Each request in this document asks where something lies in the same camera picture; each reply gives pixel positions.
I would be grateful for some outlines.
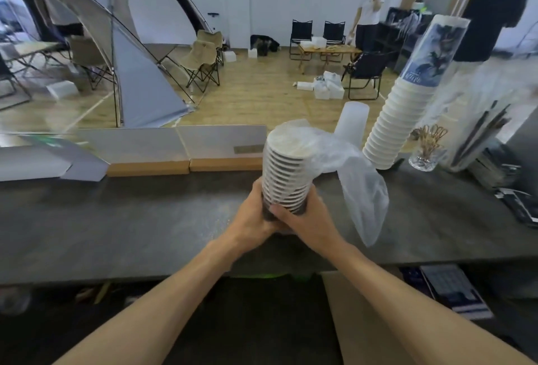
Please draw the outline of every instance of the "gray tent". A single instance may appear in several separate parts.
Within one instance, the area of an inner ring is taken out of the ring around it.
[[[161,126],[188,112],[185,102],[158,69],[157,59],[139,41],[128,0],[58,1],[78,16],[114,69],[125,127]],[[203,27],[190,3],[177,1],[193,27]]]

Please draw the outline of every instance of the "person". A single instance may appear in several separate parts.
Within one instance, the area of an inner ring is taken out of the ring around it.
[[[418,139],[421,126],[433,125],[458,97],[464,95],[479,67],[491,57],[502,29],[515,27],[526,6],[527,0],[468,1],[462,17],[471,22],[443,75],[435,98],[415,125],[411,134],[413,139]]]
[[[372,52],[377,24],[379,23],[379,10],[384,0],[362,0],[357,9],[351,32],[347,37],[350,45],[355,37],[355,46],[363,52]]]
[[[39,13],[47,26],[63,39],[67,36],[84,36],[84,27],[77,16],[58,0],[35,0]]]
[[[360,290],[417,363],[533,363],[487,331],[368,260],[341,237],[313,185],[303,215],[293,215],[280,205],[272,205],[270,211],[280,222],[268,222],[262,217],[259,178],[224,233],[211,240],[183,269],[111,318],[55,363],[162,363],[189,317],[217,280],[242,254],[260,246],[283,224]]]

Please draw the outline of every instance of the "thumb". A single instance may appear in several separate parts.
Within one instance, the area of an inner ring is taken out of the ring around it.
[[[293,224],[296,222],[297,216],[288,211],[284,206],[271,205],[271,207],[269,207],[269,211],[286,225],[293,228]]]

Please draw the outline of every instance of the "wooden floor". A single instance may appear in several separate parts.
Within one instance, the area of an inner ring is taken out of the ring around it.
[[[177,48],[171,56],[177,61],[188,53],[188,48]],[[288,52],[283,50],[270,53],[267,57],[249,59],[246,50],[236,50],[237,62],[226,62],[220,67],[221,85],[210,85],[202,97],[195,87],[191,94],[194,101],[199,103],[197,109],[184,116],[180,124],[266,124],[268,130],[288,120],[306,118],[313,126],[326,131],[333,131],[344,100],[317,100],[312,91],[297,90],[293,87],[296,81],[312,82],[313,78],[323,73],[319,57],[304,65],[305,75],[298,69],[299,62],[292,61]],[[172,62],[164,62],[178,82],[185,86],[185,74]],[[332,63],[328,70],[342,73],[341,63]],[[50,131],[55,133],[75,132],[79,128],[113,128],[116,125],[113,97],[109,96],[110,83],[104,83],[96,91],[91,91],[83,76],[75,77],[67,68],[47,67],[47,74],[52,74],[59,80],[73,80],[81,92],[60,101],[50,97],[43,83],[36,80],[24,83],[30,85],[34,101],[0,111],[0,129],[3,131]],[[390,92],[397,75],[386,70],[381,84],[381,94],[386,97]],[[174,89],[189,102],[185,94],[171,79]],[[362,86],[364,82],[353,81],[353,86]],[[375,97],[375,91],[370,84],[364,90],[355,90],[354,95],[360,97]],[[370,106],[367,131],[371,129],[384,99],[365,101]]]

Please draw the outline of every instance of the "gray counter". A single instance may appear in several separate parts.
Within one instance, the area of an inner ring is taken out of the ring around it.
[[[0,183],[0,284],[167,276],[217,237],[259,172],[111,178],[100,183]],[[342,235],[383,265],[538,257],[538,230],[474,182],[405,163],[386,172],[390,207],[366,249],[335,174],[319,193]],[[237,261],[232,274],[330,270],[296,236],[275,235]]]

